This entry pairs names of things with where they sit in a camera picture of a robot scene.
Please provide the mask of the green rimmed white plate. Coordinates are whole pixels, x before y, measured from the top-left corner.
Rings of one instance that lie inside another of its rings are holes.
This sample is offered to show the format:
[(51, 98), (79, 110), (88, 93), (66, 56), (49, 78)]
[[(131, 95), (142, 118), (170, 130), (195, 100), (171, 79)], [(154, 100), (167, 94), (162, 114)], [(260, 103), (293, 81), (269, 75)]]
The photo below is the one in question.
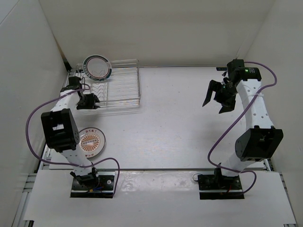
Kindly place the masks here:
[(112, 74), (110, 61), (101, 55), (88, 56), (83, 61), (83, 72), (93, 81), (102, 82), (107, 80)]

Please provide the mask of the orange sunburst plate front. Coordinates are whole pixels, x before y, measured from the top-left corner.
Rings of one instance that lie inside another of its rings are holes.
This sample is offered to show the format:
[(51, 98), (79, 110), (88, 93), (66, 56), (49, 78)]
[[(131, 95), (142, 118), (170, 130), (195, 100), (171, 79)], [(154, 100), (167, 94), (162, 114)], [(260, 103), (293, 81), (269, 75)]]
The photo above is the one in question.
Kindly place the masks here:
[(88, 159), (101, 154), (106, 145), (106, 137), (102, 130), (95, 127), (84, 128), (79, 131), (79, 147)]

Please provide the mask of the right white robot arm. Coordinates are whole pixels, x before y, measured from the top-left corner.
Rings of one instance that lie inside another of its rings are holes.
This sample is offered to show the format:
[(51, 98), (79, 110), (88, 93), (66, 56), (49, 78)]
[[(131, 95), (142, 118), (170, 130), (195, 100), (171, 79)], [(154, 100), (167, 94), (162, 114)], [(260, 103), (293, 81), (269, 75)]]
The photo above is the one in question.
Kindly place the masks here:
[(212, 99), (221, 104), (220, 113), (235, 108), (236, 96), (240, 96), (243, 113), (227, 129), (230, 131), (239, 120), (245, 118), (246, 130), (235, 141), (235, 152), (223, 163), (216, 164), (221, 173), (213, 176), (213, 185), (218, 189), (230, 183), (229, 177), (236, 177), (248, 166), (271, 158), (283, 139), (283, 131), (277, 129), (266, 109), (262, 91), (276, 85), (263, 86), (258, 68), (246, 67), (243, 59), (234, 59), (227, 64), (222, 82), (211, 80), (204, 105)]

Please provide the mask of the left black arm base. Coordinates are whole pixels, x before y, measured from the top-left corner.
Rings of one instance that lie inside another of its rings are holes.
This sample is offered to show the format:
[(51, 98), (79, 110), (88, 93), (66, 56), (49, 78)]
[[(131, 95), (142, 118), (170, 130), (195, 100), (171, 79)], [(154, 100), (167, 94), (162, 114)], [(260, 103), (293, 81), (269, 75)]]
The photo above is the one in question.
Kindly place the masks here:
[(71, 184), (71, 198), (113, 198), (115, 172), (101, 172), (99, 180), (93, 187), (86, 187), (73, 179)]

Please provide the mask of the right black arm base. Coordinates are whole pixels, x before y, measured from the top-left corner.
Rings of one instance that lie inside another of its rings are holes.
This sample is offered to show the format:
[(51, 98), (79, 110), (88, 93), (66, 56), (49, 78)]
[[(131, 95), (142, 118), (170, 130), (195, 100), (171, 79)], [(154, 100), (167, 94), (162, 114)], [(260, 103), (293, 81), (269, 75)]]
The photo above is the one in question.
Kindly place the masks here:
[(215, 177), (215, 175), (198, 175), (200, 200), (241, 200), (244, 199), (239, 176)]

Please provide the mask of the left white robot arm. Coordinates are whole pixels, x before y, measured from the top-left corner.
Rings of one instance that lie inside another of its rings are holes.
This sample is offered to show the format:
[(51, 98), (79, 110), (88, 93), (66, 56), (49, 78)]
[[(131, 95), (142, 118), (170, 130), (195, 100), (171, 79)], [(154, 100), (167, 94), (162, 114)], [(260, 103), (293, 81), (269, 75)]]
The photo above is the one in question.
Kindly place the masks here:
[(94, 110), (99, 108), (95, 94), (84, 94), (84, 84), (79, 77), (70, 77), (68, 86), (60, 91), (61, 99), (49, 112), (41, 114), (42, 126), (47, 146), (64, 156), (74, 167), (73, 178), (88, 189), (99, 184), (96, 168), (77, 148), (80, 134), (72, 115), (74, 109)]

